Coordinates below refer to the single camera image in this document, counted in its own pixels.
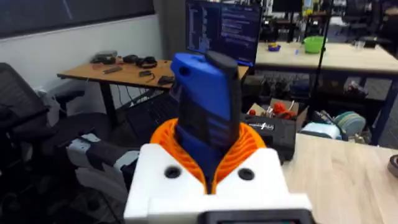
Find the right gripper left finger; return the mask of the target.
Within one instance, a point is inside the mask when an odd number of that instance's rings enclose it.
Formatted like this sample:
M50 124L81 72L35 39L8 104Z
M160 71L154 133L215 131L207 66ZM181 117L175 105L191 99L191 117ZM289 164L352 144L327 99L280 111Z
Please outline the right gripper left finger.
M196 219L205 211L205 176L175 139L176 125L176 118L161 124L141 147L125 219Z

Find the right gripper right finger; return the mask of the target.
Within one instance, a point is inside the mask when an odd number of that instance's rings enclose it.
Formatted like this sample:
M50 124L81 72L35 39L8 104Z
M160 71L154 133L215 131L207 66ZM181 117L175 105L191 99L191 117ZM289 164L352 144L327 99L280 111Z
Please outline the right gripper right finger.
M239 124L239 137L216 168L215 195L271 195L289 192L277 151L267 147L249 125Z

